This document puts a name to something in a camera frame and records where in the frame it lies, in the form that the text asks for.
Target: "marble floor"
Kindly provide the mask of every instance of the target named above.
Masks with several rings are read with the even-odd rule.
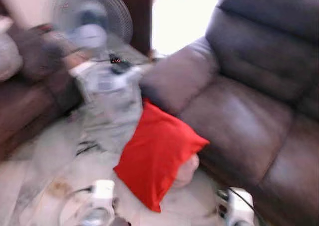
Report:
[[[0,163],[0,226],[57,226],[57,210],[64,196],[97,179],[115,181],[118,214],[133,226],[224,225],[216,213],[216,185],[205,172],[197,170],[189,185],[171,189],[161,203],[162,213],[151,212],[114,174],[119,150],[92,150],[75,156],[82,126],[82,117],[60,119]],[[62,220],[86,198],[79,195],[67,204]]]

